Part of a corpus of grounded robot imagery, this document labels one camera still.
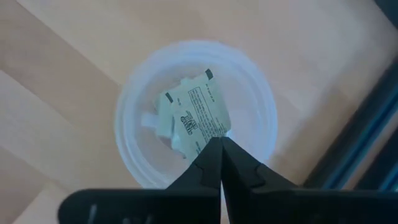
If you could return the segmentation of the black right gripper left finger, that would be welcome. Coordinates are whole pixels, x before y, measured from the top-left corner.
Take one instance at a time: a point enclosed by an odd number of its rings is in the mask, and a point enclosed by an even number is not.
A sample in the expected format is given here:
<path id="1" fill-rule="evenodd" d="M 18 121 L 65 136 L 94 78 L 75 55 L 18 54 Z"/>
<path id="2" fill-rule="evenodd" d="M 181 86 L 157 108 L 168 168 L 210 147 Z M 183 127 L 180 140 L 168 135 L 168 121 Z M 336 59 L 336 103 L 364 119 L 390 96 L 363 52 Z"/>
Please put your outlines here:
<path id="1" fill-rule="evenodd" d="M 59 224 L 220 224 L 221 138 L 212 138 L 166 189 L 83 189 L 60 204 Z"/>

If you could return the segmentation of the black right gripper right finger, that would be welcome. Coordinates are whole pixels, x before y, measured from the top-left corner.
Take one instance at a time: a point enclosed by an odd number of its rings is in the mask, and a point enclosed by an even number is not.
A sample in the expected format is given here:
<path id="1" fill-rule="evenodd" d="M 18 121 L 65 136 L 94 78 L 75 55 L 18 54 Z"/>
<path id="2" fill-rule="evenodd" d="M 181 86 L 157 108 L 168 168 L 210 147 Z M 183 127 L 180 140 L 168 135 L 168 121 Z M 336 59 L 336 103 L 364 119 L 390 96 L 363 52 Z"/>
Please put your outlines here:
<path id="1" fill-rule="evenodd" d="M 221 142 L 231 224 L 398 224 L 397 192 L 299 187 L 230 138 Z"/>

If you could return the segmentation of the clear plastic bowl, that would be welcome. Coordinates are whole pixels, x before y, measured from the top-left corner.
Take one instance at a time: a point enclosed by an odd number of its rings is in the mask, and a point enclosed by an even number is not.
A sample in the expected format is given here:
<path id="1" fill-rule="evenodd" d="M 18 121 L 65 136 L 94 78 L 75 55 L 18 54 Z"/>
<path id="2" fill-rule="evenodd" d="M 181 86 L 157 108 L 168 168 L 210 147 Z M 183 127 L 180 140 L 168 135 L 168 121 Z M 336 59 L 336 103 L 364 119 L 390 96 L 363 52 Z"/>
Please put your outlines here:
<path id="1" fill-rule="evenodd" d="M 168 187 L 189 166 L 183 156 L 143 127 L 143 113 L 157 114 L 154 101 L 184 78 L 210 69 L 222 89 L 231 130 L 228 136 L 257 160 L 268 160 L 277 138 L 277 109 L 262 70 L 244 53 L 209 40 L 186 40 L 156 50 L 137 66 L 122 88 L 114 134 L 128 171 L 143 187 Z"/>

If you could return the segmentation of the black table frame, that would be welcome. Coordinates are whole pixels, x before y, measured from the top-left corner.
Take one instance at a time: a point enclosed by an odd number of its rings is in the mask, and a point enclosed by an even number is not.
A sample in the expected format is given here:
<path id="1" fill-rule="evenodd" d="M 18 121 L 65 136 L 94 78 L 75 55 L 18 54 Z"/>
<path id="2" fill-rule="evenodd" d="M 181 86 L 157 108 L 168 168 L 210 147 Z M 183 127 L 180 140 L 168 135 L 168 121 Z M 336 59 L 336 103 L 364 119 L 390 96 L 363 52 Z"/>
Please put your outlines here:
<path id="1" fill-rule="evenodd" d="M 398 56 L 332 142 L 303 186 L 342 189 L 398 111 Z"/>

